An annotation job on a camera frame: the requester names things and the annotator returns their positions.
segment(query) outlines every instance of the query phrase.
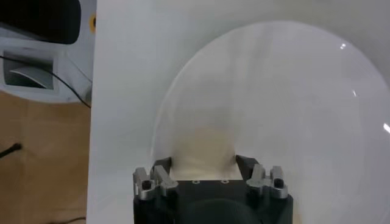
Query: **wooden floor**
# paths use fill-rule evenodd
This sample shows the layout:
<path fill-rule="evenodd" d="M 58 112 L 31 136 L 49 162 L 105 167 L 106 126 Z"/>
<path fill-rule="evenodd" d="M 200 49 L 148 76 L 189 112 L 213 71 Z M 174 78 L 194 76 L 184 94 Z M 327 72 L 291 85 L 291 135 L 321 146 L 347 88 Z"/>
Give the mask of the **wooden floor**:
<path fill-rule="evenodd" d="M 90 109 L 0 92 L 0 223 L 45 224 L 85 216 Z"/>

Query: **transparent acrylic hemisphere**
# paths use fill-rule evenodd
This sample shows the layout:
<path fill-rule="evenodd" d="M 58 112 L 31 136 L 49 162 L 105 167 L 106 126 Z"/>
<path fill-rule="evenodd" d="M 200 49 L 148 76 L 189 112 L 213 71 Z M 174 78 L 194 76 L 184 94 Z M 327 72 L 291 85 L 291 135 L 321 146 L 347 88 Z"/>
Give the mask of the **transparent acrylic hemisphere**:
<path fill-rule="evenodd" d="M 178 178 L 229 179 L 235 150 L 282 166 L 297 222 L 385 224 L 388 124 L 389 87 L 356 47 L 301 23 L 258 23 L 215 39 L 181 70 L 152 155 L 172 156 Z"/>

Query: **black cable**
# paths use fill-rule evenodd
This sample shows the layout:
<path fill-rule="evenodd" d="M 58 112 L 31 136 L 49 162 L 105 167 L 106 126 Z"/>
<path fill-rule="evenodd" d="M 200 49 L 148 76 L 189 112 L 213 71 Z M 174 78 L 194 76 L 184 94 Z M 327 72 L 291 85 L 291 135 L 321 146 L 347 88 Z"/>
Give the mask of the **black cable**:
<path fill-rule="evenodd" d="M 69 224 L 71 222 L 75 222 L 75 221 L 79 221 L 79 220 L 87 220 L 87 218 L 86 217 L 78 217 L 78 218 L 71 219 L 71 220 L 68 220 L 65 222 L 51 222 L 49 224 Z"/>
<path fill-rule="evenodd" d="M 42 68 L 41 66 L 38 66 L 38 65 L 35 65 L 33 63 L 30 63 L 30 62 L 27 62 L 27 61 L 22 61 L 22 60 L 19 60 L 19 59 L 13 59 L 13 58 L 8 58 L 8 57 L 5 57 L 5 56 L 2 56 L 0 55 L 0 58 L 4 59 L 4 60 L 8 60 L 8 61 L 14 61 L 14 62 L 18 62 L 18 63 L 21 63 L 21 64 L 24 64 L 24 65 L 28 65 L 28 66 L 31 66 L 31 67 L 35 67 L 37 69 L 41 69 L 42 71 L 45 71 L 47 73 L 49 73 L 50 75 L 54 76 L 56 79 L 58 79 L 60 82 L 62 82 L 66 87 L 68 87 L 73 93 L 74 95 L 76 95 L 76 97 L 85 105 L 87 106 L 88 108 L 91 108 L 91 106 L 89 104 L 86 103 L 86 101 L 84 101 L 80 95 L 76 92 L 76 90 L 74 90 L 71 86 L 69 86 L 69 84 L 67 84 L 64 80 L 62 80 L 59 76 L 57 76 L 56 74 L 54 74 L 52 71 L 49 71 L 47 70 L 46 68 Z"/>
<path fill-rule="evenodd" d="M 9 153 L 12 153 L 14 151 L 17 151 L 17 150 L 21 150 L 22 149 L 22 145 L 19 144 L 19 143 L 15 143 L 13 146 L 11 146 L 9 149 L 3 151 L 3 152 L 0 152 L 0 158 L 3 158 L 5 157 L 6 155 L 8 155 Z"/>

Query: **white machine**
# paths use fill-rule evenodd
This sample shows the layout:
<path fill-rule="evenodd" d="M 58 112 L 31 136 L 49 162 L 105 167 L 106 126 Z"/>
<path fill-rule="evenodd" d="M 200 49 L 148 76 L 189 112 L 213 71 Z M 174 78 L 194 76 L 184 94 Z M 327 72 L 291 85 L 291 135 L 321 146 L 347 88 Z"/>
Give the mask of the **white machine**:
<path fill-rule="evenodd" d="M 94 53 L 92 19 L 96 14 L 96 0 L 80 0 L 79 5 L 80 30 L 74 43 L 40 41 L 32 38 L 34 35 L 30 37 L 23 32 L 16 33 L 5 27 L 0 28 L 0 55 L 27 60 L 47 68 L 86 99 L 88 95 L 90 97 L 92 89 Z M 18 12 L 18 9 L 14 8 L 8 10 Z M 15 96 L 40 102 L 78 101 L 72 91 L 47 72 L 3 59 L 0 59 L 0 89 Z"/>

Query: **beige object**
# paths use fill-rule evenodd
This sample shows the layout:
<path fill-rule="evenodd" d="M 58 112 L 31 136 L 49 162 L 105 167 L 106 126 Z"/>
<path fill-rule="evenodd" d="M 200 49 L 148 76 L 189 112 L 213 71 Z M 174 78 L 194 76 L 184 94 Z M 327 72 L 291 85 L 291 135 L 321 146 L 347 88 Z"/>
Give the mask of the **beige object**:
<path fill-rule="evenodd" d="M 293 216 L 293 220 L 292 220 L 292 224 L 302 224 L 302 217 L 298 211 L 298 206 L 296 203 L 294 203 L 294 207 L 292 208 L 293 209 L 293 212 L 292 212 L 292 216 Z"/>
<path fill-rule="evenodd" d="M 175 180 L 239 180 L 232 142 L 223 131 L 200 128 L 176 141 L 171 177 Z"/>

